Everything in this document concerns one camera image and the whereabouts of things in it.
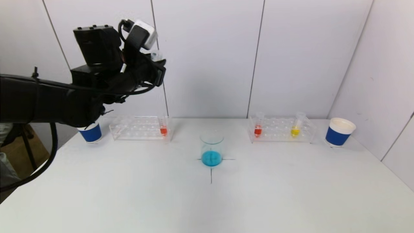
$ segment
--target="test tube rack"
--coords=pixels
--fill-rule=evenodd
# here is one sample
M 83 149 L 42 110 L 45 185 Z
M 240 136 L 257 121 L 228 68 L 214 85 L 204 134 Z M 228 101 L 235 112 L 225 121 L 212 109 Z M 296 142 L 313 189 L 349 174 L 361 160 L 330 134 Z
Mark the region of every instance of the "test tube rack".
M 255 135 L 255 118 L 249 117 L 248 134 L 251 142 L 305 142 L 311 143 L 316 133 L 316 126 L 305 118 L 301 131 L 296 138 L 291 136 L 295 118 L 265 117 L 261 125 L 261 134 Z
M 171 118 L 165 117 L 167 134 L 162 135 L 156 116 L 118 116 L 109 125 L 114 140 L 171 141 Z

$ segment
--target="red liquid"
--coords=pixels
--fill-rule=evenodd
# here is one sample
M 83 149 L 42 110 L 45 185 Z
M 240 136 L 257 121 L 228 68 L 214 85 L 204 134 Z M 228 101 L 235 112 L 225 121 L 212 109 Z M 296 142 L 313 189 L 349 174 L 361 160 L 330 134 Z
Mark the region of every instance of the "red liquid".
M 168 131 L 167 131 L 166 127 L 161 127 L 161 128 L 159 128 L 159 130 L 161 131 L 162 136 L 166 136 L 168 134 Z
M 261 134 L 262 134 L 262 127 L 260 125 L 256 125 L 256 128 L 255 128 L 256 138 L 260 137 Z

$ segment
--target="blue liquid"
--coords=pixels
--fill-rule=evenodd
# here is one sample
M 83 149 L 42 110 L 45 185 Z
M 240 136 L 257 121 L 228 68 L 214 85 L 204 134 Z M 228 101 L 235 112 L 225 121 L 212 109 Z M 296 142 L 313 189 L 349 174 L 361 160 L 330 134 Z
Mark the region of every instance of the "blue liquid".
M 216 151 L 208 150 L 201 156 L 201 161 L 207 166 L 214 167 L 221 163 L 221 155 Z

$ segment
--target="robotic arm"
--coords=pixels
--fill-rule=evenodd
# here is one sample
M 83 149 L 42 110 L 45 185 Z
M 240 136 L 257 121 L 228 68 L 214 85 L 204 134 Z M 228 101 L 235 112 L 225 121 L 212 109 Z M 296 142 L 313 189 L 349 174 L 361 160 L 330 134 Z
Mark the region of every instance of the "robotic arm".
M 126 39 L 122 29 L 129 32 Z M 105 114 L 103 104 L 123 103 L 129 95 L 162 84 L 166 60 L 154 62 L 150 54 L 140 52 L 156 41 L 150 25 L 122 20 L 118 32 L 108 25 L 78 27 L 73 32 L 87 64 L 71 69 L 72 84 L 38 79 L 37 68 L 31 78 L 0 75 L 0 122 L 86 127 Z

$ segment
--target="test tube with yellow liquid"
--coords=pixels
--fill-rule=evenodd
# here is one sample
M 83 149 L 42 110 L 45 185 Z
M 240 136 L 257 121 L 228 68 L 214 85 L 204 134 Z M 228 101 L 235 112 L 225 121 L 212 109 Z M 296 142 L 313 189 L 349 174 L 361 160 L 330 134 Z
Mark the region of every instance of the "test tube with yellow liquid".
M 292 130 L 290 131 L 290 134 L 292 135 L 292 138 L 297 138 L 299 134 L 301 133 L 301 128 L 303 125 L 303 121 L 306 118 L 306 114 L 303 112 L 297 112 L 296 113 L 296 119 L 292 126 Z

